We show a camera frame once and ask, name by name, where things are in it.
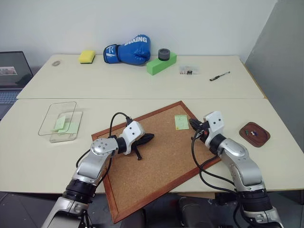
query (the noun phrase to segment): table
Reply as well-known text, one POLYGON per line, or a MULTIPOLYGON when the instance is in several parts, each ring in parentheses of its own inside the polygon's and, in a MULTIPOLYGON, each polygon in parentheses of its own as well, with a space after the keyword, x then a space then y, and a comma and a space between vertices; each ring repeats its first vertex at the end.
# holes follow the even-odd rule
MULTIPOLYGON (((178 99, 21 99, 0 122, 0 191, 62 193, 69 183, 75 162, 90 146, 91 134, 108 128, 112 115, 123 111, 132 118, 177 102, 178 99), (76 101, 83 111, 78 137, 74 141, 50 143, 38 130, 50 104, 76 101)), ((304 155, 267 99, 183 99, 199 118, 211 111, 222 112, 224 135, 247 147, 258 164, 268 190, 304 188, 304 155), (261 148, 253 147, 239 134, 247 122, 256 122, 271 134, 261 148)), ((114 124, 124 121, 115 119, 114 124)), ((208 169, 231 179, 219 162, 208 169)), ((206 177, 216 186, 232 189, 224 181, 206 177)), ((172 192, 215 192, 191 178, 172 192)), ((97 193, 104 192, 100 185, 97 193)))
POLYGON ((178 56, 176 64, 154 76, 146 66, 106 64, 103 56, 80 64, 78 57, 53 55, 17 98, 264 98, 238 56, 178 56), (58 60, 60 65, 52 66, 58 60), (200 74, 180 75, 181 65, 196 66, 200 74))

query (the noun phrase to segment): black tape roll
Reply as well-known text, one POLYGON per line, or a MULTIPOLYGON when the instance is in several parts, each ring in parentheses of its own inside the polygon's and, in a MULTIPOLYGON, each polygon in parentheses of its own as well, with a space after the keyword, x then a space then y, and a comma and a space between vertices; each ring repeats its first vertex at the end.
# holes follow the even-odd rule
POLYGON ((170 59, 170 50, 162 48, 158 50, 158 59, 161 61, 167 61, 170 59))

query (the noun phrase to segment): wooden frame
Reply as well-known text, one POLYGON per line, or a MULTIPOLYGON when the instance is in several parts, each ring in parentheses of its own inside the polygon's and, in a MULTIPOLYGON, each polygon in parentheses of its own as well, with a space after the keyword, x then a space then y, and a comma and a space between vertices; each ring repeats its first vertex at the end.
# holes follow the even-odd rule
MULTIPOLYGON (((155 114, 161 113, 163 111, 169 110, 173 107, 176 107, 180 105, 184 111, 191 117, 191 118, 196 118, 195 115, 187 108, 187 106, 182 102, 176 102, 173 103, 169 106, 163 107, 161 109, 158 109, 154 112, 142 115, 140 117, 135 118, 135 121, 141 121, 145 118, 151 117, 155 114)), ((112 131, 120 129, 125 127, 125 123, 121 123, 119 125, 113 126, 112 127, 112 131)), ((98 137, 100 137, 101 135, 107 134, 109 133, 109 129, 100 131, 98 133, 95 133, 92 135, 92 139, 96 140, 98 137)), ((205 168, 208 168, 210 166, 212 166, 213 164, 217 163, 220 161, 220 158, 213 160, 212 162, 210 162, 209 164, 207 164, 205 166, 205 168)), ((157 191, 153 192, 152 194, 147 195, 143 200, 137 202, 135 205, 132 205, 131 208, 128 208, 126 210, 123 210, 121 212, 119 212, 116 202, 115 202, 115 198, 114 198, 114 194, 113 194, 113 190, 112 190, 112 186, 111 186, 111 182, 109 179, 109 176, 107 175, 104 179, 104 189, 106 192, 106 196, 109 202, 109 208, 110 208, 110 212, 112 215, 112 219, 113 219, 113 223, 116 223, 122 219, 124 219, 125 217, 129 216, 130 214, 132 214, 133 212, 139 210, 140 208, 144 207, 145 205, 147 205, 148 203, 152 202, 153 200, 159 198, 160 196, 162 196, 163 194, 169 192, 170 190, 176 188, 177 186, 179 186, 180 184, 182 184, 183 182, 187 181, 188 179, 194 177, 195 175, 197 175, 199 173, 199 169, 198 167, 190 170, 189 172, 185 173, 184 175, 180 176, 179 178, 175 179, 174 181, 171 181, 169 183, 167 183, 165 186, 159 188, 157 191)))

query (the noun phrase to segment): gray tape roll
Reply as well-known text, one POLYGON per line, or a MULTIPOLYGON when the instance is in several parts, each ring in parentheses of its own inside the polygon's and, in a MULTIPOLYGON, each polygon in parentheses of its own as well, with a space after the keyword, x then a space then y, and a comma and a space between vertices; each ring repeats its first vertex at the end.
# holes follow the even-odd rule
POLYGON ((55 61, 54 63, 52 63, 52 65, 53 65, 54 67, 57 67, 59 64, 60 64, 60 61, 55 61))
POLYGON ((158 59, 161 61, 167 61, 170 58, 170 50, 162 48, 158 50, 158 59))

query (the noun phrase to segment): gray wall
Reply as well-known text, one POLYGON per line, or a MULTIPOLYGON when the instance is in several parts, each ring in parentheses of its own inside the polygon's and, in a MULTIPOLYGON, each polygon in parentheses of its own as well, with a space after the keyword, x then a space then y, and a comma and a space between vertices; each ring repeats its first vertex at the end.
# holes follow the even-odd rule
POLYGON ((246 66, 304 151, 304 0, 278 1, 246 66))

